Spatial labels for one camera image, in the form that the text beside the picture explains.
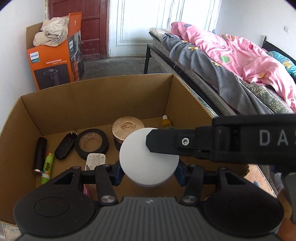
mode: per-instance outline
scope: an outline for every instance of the electrical tape roll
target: electrical tape roll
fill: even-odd
[[[98,148],[87,150],[84,143],[89,139],[97,139],[100,143]],[[75,150],[80,158],[86,160],[90,153],[102,153],[106,154],[109,149],[109,142],[105,132],[99,129],[88,129],[81,132],[75,140]]]

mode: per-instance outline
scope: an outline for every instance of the open cardboard box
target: open cardboard box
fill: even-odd
[[[140,118],[145,127],[161,127],[167,115],[175,128],[194,129],[211,125],[212,115],[196,95],[171,74],[129,75],[85,80],[59,85],[20,97],[13,107],[0,135],[0,220],[15,224],[15,203],[40,186],[40,177],[32,174],[35,147],[39,137],[48,140],[47,152],[54,153],[64,136],[73,129],[104,131],[109,140],[106,163],[118,160],[112,136],[113,122],[123,116]],[[187,164],[200,164],[207,170],[229,167],[245,175],[248,165],[219,164],[207,160],[181,157]],[[72,166],[85,167],[73,149],[64,160],[54,160],[51,178]],[[141,187],[124,176],[114,187],[118,199],[123,196],[181,197],[184,188],[172,176],[160,186]],[[214,186],[204,186],[203,197]]]

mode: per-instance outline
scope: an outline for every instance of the gray blanket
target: gray blanket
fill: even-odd
[[[196,46],[172,34],[164,34],[163,46],[170,58],[197,73],[234,110],[243,115],[272,114],[235,74],[210,59]]]

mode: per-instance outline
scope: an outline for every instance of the white disc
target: white disc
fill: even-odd
[[[130,134],[122,143],[119,161],[124,173],[141,186],[157,186],[176,170],[179,156],[152,153],[146,136],[155,128],[144,128]]]

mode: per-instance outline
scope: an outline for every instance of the wooden door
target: wooden door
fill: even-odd
[[[82,12],[83,59],[106,58],[107,0],[49,0],[49,18]]]

